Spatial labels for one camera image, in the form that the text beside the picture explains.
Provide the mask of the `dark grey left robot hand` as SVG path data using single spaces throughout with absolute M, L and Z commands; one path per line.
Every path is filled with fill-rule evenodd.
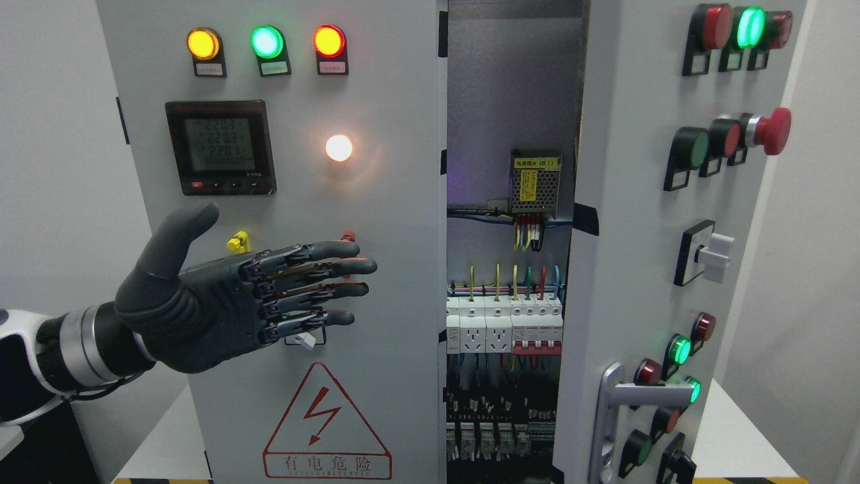
M 183 269 L 191 242 L 218 217 L 213 202 L 170 214 L 117 291 L 117 315 L 154 359 L 200 373 L 280 338 L 354 322 L 352 313 L 323 304 L 368 293 L 365 282 L 341 281 L 377 270 L 356 243 L 297 244 Z

